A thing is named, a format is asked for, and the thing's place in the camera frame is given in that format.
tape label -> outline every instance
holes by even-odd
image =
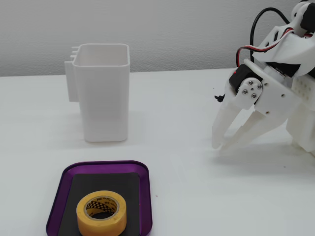
[[[99,196],[97,198],[93,198],[86,205],[86,213],[90,217],[95,214],[99,214],[102,212],[109,213],[110,216],[114,215],[117,212],[118,203],[115,199],[108,196]]]

cable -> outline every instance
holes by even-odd
[[[255,32],[255,28],[257,25],[258,20],[260,19],[260,17],[267,11],[274,11],[276,12],[283,20],[286,24],[289,24],[290,21],[285,17],[285,15],[279,11],[278,9],[274,8],[274,7],[268,7],[266,9],[263,9],[256,17],[256,19],[254,20],[254,23],[252,25],[252,30],[251,30],[251,40],[250,40],[250,45],[254,45],[254,32]],[[254,62],[254,57],[252,56],[253,52],[251,52],[251,61]]]
[[[269,51],[270,49],[273,49],[274,47],[276,47],[281,42],[281,40],[283,40],[287,35],[289,35],[288,34],[289,32],[294,33],[293,28],[290,28],[290,27],[286,28],[279,40],[275,41],[270,46],[267,46],[264,48],[254,47],[252,45],[246,45],[244,47],[239,48],[237,50],[237,53],[236,53],[236,65],[237,65],[237,67],[240,66],[240,53],[241,53],[242,49],[248,49],[251,52],[265,53],[265,52]]]

white wall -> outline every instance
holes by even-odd
[[[132,71],[235,66],[257,13],[288,18],[299,0],[2,0],[0,76],[64,74],[71,46],[126,43]],[[273,25],[266,13],[256,44]]]

black wire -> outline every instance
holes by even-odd
[[[274,7],[268,7],[266,9],[263,9],[257,15],[257,17],[254,20],[254,23],[252,25],[250,45],[254,45],[254,32],[255,32],[255,28],[256,28],[257,22],[258,22],[259,18],[267,11],[274,11],[274,12],[276,12],[284,20],[285,23],[287,23],[287,24],[290,23],[290,21],[285,17],[285,15],[281,11],[279,11],[278,9],[276,9]],[[253,55],[253,52],[251,51],[251,61],[254,62],[254,57],[252,55]]]

black mat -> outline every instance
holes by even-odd
[[[58,236],[81,236],[76,208],[86,195],[109,190],[119,193],[127,204],[127,227],[121,236],[139,236],[139,176],[127,174],[77,174],[73,177]]]

